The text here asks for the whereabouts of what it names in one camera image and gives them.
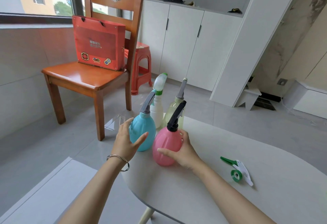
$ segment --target green tape roll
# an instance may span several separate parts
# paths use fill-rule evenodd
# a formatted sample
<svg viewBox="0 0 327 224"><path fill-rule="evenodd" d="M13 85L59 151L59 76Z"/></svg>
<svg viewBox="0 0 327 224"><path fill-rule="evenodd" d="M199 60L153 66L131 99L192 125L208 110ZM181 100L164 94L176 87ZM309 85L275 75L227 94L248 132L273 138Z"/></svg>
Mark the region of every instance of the green tape roll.
<svg viewBox="0 0 327 224"><path fill-rule="evenodd" d="M242 173L239 171L239 170L232 170L231 171L231 177L233 178L233 180L235 182L239 182L242 180L243 176L242 176Z"/></svg>

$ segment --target person's left hand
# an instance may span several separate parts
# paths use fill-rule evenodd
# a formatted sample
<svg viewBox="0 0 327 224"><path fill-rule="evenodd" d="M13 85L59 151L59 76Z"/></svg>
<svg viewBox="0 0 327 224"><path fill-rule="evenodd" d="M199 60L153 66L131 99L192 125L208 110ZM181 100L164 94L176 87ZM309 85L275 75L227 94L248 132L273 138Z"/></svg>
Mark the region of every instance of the person's left hand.
<svg viewBox="0 0 327 224"><path fill-rule="evenodd" d="M119 126L119 131L111 151L111 154L119 155L127 161L130 161L134 157L137 149L145 141L149 134L149 132L146 132L142 134L135 143L130 142L129 126L133 119L134 118L130 118Z"/></svg>

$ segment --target blue spray bottle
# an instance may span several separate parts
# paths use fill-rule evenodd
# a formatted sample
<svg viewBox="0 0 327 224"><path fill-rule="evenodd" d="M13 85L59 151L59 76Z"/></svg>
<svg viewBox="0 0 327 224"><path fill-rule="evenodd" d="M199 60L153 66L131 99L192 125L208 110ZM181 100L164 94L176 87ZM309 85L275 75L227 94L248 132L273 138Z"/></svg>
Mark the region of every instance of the blue spray bottle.
<svg viewBox="0 0 327 224"><path fill-rule="evenodd" d="M135 143L145 132L149 132L146 140L137 149L139 152L148 150L152 146L154 137L156 136L156 125L150 116L150 105L153 102L155 91L150 92L140 109L140 114L134 118L129 127L129 137L132 143Z"/></svg>

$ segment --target green and white tool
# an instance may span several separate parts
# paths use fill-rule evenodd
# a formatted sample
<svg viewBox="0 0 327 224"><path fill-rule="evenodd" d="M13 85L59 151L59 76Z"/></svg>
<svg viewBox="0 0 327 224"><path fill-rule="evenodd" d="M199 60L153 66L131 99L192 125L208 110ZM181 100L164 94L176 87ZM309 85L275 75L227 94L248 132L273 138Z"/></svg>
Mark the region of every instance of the green and white tool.
<svg viewBox="0 0 327 224"><path fill-rule="evenodd" d="M220 159L227 164L233 166L236 170L231 170L231 177L235 182L239 182L244 178L244 180L250 185L253 186L253 182L251 181L250 174L247 171L245 165L239 160L229 160L224 157L220 157Z"/></svg>

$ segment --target pink spray bottle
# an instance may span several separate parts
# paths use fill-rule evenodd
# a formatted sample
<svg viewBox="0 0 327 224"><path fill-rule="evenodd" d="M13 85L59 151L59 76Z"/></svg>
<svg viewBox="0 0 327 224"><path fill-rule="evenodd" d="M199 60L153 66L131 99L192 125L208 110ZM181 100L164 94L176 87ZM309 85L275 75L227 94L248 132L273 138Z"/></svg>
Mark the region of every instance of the pink spray bottle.
<svg viewBox="0 0 327 224"><path fill-rule="evenodd" d="M178 132L178 118L182 115L186 101L181 102L170 118L167 127L159 131L152 146L153 159L161 166L174 164L174 160L157 151L158 148L166 148L178 152L182 147L182 135Z"/></svg>

